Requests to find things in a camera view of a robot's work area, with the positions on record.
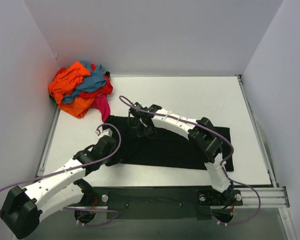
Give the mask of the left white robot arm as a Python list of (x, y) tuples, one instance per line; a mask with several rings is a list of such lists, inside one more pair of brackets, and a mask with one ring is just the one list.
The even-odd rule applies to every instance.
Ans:
[(22, 240), (46, 217), (72, 204), (88, 206), (93, 200), (91, 186), (84, 177), (97, 171), (115, 154), (120, 141), (103, 135), (96, 144), (78, 151), (48, 177), (11, 188), (0, 210), (0, 218)]

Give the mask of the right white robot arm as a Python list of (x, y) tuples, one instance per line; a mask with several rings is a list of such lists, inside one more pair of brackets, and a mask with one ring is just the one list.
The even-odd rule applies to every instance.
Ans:
[(222, 159), (222, 144), (231, 143), (216, 131), (208, 118), (196, 120), (182, 117), (154, 104), (142, 107), (135, 103), (128, 112), (145, 131), (165, 129), (189, 141), (190, 147), (207, 169), (214, 190), (213, 199), (217, 204), (224, 205), (235, 195), (233, 181), (225, 168), (226, 161)]

